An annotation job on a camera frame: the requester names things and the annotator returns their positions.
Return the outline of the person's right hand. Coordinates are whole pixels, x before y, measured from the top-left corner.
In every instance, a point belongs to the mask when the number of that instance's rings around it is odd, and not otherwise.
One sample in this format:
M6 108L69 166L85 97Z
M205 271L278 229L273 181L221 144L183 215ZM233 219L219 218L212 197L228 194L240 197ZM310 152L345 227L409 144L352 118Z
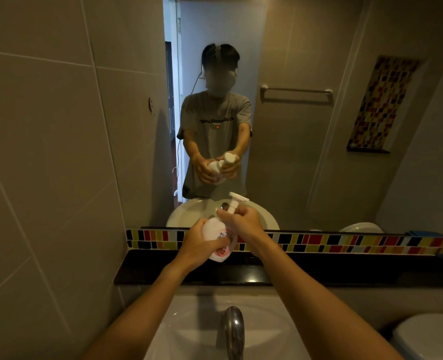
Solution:
M238 222L225 223L225 225L243 239L251 254L261 258L261 249L273 240L263 230L259 213L244 204L240 204L235 213L238 215Z

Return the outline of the person's left hand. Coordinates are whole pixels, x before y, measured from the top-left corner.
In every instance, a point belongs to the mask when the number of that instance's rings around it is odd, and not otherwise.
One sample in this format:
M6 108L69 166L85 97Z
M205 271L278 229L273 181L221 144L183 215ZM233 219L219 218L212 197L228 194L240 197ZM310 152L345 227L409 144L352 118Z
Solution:
M185 276L205 263L214 253L214 251L204 250L205 240L202 236L202 228L206 222L207 219L200 218L189 229L176 258L173 260L174 267Z

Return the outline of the white pump soap bottle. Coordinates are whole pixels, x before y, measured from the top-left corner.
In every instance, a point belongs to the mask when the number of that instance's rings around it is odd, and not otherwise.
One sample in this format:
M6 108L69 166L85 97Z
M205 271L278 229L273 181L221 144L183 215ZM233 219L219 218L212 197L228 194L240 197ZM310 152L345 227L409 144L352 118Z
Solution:
M225 211L229 214L234 214L238 206L243 203L249 202L249 199L241 196L237 193L230 192L231 201L228 204ZM218 216L210 218L202 227L202 236L204 241L215 241L219 238L227 237L230 239L230 245L221 248L210 256L210 260L218 263L224 262L234 251L235 246L238 242L238 235L236 232L231 231L227 228L225 223L223 223Z

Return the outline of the person's right forearm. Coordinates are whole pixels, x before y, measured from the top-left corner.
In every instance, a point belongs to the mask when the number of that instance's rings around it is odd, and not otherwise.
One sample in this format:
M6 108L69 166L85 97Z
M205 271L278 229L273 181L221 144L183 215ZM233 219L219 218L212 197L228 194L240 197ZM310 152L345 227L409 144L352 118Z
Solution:
M261 260L311 360L404 360L379 332L302 270L264 231L244 240Z

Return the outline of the person's left forearm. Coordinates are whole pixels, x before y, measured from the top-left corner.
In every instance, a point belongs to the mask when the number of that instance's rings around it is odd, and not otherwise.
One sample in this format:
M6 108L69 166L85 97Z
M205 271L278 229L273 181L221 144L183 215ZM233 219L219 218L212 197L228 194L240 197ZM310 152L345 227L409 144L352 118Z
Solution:
M88 348L81 360L143 360L185 277L208 256L179 253L150 288Z

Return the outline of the chrome faucet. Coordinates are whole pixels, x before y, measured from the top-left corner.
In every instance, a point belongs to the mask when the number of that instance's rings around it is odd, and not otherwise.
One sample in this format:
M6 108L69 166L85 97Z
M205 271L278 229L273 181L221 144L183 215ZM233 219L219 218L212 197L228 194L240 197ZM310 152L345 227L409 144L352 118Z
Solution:
M228 360L244 360L245 324L242 311L238 307L230 306L225 310L222 328Z

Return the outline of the white ceramic sink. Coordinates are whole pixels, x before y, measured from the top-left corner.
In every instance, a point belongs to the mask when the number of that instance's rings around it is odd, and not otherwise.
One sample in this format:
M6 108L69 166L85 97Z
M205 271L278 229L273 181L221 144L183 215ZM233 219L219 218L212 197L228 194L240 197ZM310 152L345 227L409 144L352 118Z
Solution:
M229 307L242 313L243 360L311 360L274 295L176 295L144 360L229 360L223 329Z

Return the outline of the black stone ledge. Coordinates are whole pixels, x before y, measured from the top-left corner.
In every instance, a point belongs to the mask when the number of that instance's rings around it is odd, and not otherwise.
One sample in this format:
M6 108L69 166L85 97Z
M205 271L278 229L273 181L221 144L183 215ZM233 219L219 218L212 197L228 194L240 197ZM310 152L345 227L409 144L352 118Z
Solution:
M129 250L113 283L152 284L175 258L173 250ZM443 261L437 256L290 253L311 277L335 288L443 289ZM223 261L207 260L182 283L189 286L271 286L262 262L250 253L236 252Z

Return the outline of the white toilet tank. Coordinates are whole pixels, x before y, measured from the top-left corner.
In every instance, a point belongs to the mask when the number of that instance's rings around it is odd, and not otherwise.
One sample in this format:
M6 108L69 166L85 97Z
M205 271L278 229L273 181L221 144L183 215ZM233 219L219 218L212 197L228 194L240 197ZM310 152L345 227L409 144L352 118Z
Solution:
M393 330L390 343L405 360L443 360L443 314L406 319Z

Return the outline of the large wall mirror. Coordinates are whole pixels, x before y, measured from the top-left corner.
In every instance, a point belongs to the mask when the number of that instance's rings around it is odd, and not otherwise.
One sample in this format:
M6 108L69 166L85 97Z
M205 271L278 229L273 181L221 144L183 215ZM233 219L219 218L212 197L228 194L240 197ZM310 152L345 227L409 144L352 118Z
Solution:
M435 230L417 130L443 74L443 0L81 0L123 227L229 192L285 231Z

